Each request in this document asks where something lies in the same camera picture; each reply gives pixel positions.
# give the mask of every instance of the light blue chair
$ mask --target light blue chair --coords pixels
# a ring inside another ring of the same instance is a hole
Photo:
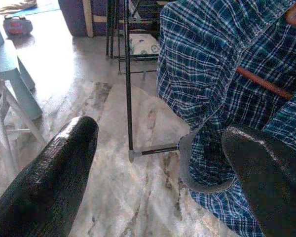
[[[18,58],[13,42],[4,40],[1,32],[0,76],[3,80],[11,82],[19,105],[29,115],[30,119],[34,120],[42,115],[42,110],[30,92],[35,87],[35,83]]]

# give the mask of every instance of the blue mat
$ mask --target blue mat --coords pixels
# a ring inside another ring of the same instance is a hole
[[[54,1],[51,3],[48,3],[46,5],[39,5],[38,7],[35,8],[30,8],[22,11],[18,11],[16,13],[13,13],[12,16],[21,16],[21,15],[33,15],[33,14],[38,14],[41,12],[48,12],[48,11],[55,11],[59,10],[59,4],[58,1]]]

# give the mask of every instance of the floor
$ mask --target floor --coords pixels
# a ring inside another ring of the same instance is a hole
[[[71,118],[91,116],[99,140],[88,186],[70,237],[236,237],[197,205],[179,179],[177,152],[128,160],[125,79],[105,56],[105,38],[72,38],[60,11],[28,16],[34,30],[15,39],[43,110],[36,126],[50,140]],[[133,64],[134,70],[156,63]],[[155,97],[156,74],[132,76],[136,147],[178,142],[188,126]],[[22,127],[14,113],[6,124]],[[20,169],[42,147],[32,135],[17,139]],[[0,158],[0,195],[9,185]]]

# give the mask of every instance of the light blue table leg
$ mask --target light blue table leg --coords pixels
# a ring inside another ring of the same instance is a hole
[[[21,78],[23,79],[25,85],[28,87],[29,90],[34,89],[35,83],[34,83],[32,77],[30,76],[30,74],[28,73],[28,71],[26,70],[26,68],[24,67],[24,65],[21,62],[19,57],[18,57],[18,63],[19,63]]]
[[[17,69],[9,72],[1,72],[0,76],[4,80],[10,80],[19,105],[25,110],[31,120],[37,119],[42,115],[42,110],[22,80]]]

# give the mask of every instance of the small toy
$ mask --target small toy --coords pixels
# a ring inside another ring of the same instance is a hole
[[[22,37],[29,35],[33,25],[25,16],[6,15],[3,21],[3,28],[8,37]]]

